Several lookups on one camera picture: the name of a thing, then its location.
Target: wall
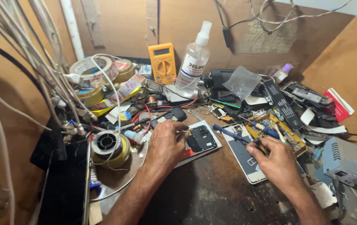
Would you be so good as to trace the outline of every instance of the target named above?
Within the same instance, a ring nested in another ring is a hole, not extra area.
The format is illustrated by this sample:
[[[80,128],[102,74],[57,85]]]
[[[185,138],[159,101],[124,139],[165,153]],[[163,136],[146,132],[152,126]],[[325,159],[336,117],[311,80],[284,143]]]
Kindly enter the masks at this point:
[[[195,40],[202,21],[208,20],[213,23],[208,43],[212,55],[206,65],[206,73],[211,68],[235,69],[238,65],[243,65],[255,71],[273,65],[294,63],[299,64],[294,74],[300,75],[353,18],[347,14],[331,13],[321,18],[299,19],[284,24],[281,29],[268,35],[252,20],[247,1],[218,2],[222,7],[226,26],[249,19],[230,28],[233,38],[230,49],[225,46],[221,22],[213,1],[159,1],[159,43],[173,43],[176,64],[180,64],[186,45]],[[258,12],[263,1],[253,2],[255,11]],[[149,58],[145,0],[100,0],[97,4],[102,18],[104,49],[93,47],[81,4],[79,1],[73,3],[85,54],[107,53]],[[284,3],[274,3],[266,8],[264,14],[267,19],[279,21],[282,20],[280,15],[287,14],[290,7]],[[322,12],[324,11],[319,9],[299,7],[292,17]]]
[[[20,0],[23,10],[26,12],[34,29],[38,33],[42,43],[51,53],[49,43],[31,10],[28,0]],[[61,14],[59,1],[47,1],[48,7],[54,18],[60,20]],[[71,43],[64,23],[57,23],[62,37],[64,52],[70,62],[75,61]],[[15,50],[0,36],[0,47],[15,57],[26,68],[29,65],[15,52]],[[41,94],[31,81],[17,69],[12,63],[0,56],[0,96],[10,105],[30,115],[42,124],[49,119],[49,112]],[[15,224],[27,224],[31,213],[38,200],[38,190],[41,188],[43,171],[29,162],[31,153],[41,135],[42,128],[26,118],[6,109],[0,103],[0,118],[6,133],[6,141],[11,162],[12,182],[16,197]],[[6,185],[5,169],[0,147],[0,184]],[[9,212],[3,211],[0,224],[9,223]]]
[[[305,70],[303,76],[303,84],[321,94],[334,88],[351,105],[355,113],[340,125],[357,134],[357,17]],[[357,145],[357,136],[349,140]]]

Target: plastic bag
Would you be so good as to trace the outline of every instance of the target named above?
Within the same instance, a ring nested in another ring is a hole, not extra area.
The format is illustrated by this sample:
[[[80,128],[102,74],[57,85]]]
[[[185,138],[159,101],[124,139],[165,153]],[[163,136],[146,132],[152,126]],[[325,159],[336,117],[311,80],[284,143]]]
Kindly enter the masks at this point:
[[[260,80],[260,75],[239,66],[234,70],[230,79],[223,83],[223,86],[243,101],[251,94]]]

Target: multimeter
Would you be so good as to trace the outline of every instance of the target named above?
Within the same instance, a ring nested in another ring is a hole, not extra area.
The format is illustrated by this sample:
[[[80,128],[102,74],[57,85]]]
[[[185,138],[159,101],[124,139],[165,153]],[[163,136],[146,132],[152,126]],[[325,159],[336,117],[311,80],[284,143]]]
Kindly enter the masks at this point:
[[[154,79],[159,84],[174,84],[177,77],[173,44],[158,44],[148,47]]]

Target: gray power supply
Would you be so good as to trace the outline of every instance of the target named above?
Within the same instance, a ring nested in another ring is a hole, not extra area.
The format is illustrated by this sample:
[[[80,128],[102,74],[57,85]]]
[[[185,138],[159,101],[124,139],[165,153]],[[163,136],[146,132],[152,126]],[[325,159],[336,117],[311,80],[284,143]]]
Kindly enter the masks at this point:
[[[325,175],[335,174],[341,182],[357,185],[357,145],[332,137],[325,143],[322,159]]]

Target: hand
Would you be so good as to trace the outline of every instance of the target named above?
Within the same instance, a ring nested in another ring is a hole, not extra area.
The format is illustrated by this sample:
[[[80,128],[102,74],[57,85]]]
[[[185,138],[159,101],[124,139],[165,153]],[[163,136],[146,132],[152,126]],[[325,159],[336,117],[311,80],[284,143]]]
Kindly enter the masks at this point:
[[[287,196],[291,192],[305,188],[298,171],[294,150],[272,137],[262,138],[261,141],[263,146],[270,149],[269,157],[257,149],[255,143],[248,144],[246,149],[258,162],[266,178]]]
[[[144,167],[155,175],[167,176],[180,161],[185,151],[185,138],[188,134],[176,131],[188,130],[181,122],[166,120],[156,125],[149,141]]]

